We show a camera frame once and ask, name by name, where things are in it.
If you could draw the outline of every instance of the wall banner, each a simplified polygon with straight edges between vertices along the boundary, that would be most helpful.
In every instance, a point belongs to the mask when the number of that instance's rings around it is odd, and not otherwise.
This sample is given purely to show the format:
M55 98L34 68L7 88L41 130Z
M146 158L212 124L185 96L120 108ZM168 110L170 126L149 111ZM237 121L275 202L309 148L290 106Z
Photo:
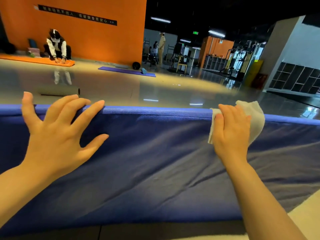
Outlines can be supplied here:
M45 11L45 12L52 12L60 15L66 15L78 19L85 19L85 20L90 20L102 24L110 24L117 26L118 22L116 20L111 20L103 17L97 17L97 16L92 16L84 13L79 13L79 12L74 12L74 11L69 11L61 8L56 8L56 7L48 7L44 5L38 5L38 8L40 11Z

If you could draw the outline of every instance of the beige shirt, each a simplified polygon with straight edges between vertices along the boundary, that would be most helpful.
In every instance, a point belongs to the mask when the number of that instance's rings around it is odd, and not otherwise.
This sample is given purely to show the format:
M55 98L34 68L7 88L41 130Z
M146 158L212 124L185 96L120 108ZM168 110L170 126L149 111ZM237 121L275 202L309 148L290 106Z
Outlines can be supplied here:
M160 42L159 42L159 49L162 49L162 50L165 49L165 46L163 45L165 42L166 42L166 38L164 36L161 36L161 39L160 39Z

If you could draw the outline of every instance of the purple yoga mat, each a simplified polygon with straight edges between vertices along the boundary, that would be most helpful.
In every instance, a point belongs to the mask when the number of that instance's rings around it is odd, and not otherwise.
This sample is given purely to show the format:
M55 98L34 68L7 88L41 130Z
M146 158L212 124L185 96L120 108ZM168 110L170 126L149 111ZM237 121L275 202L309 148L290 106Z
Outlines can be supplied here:
M107 66L102 66L102 67L98 68L98 70L111 71L111 72L122 72L122 73L127 73L127 74L156 77L156 75L154 73L142 74L141 71L132 71L132 70L115 68L115 67L107 67Z

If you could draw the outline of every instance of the orange yoga mat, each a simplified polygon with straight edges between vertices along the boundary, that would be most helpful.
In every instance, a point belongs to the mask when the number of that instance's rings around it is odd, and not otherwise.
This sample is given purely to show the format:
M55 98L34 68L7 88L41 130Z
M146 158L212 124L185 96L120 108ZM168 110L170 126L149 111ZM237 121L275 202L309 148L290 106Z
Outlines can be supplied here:
M54 66L61 66L61 67L72 67L75 64L73 60L66 60L66 63L62 64L62 63L56 63L54 60L50 60L49 58L33 58L29 56L14 56L14 55L7 55L7 54L0 54L0 59L25 61L25 62L54 65Z

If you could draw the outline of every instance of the beige pants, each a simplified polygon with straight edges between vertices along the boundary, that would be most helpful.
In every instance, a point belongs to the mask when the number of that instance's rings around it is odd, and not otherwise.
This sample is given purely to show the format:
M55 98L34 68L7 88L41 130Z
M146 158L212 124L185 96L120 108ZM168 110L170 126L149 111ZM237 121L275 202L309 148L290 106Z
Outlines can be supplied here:
M163 51L164 51L164 49L159 49L159 53L158 53L158 56L159 56L159 66L162 65Z

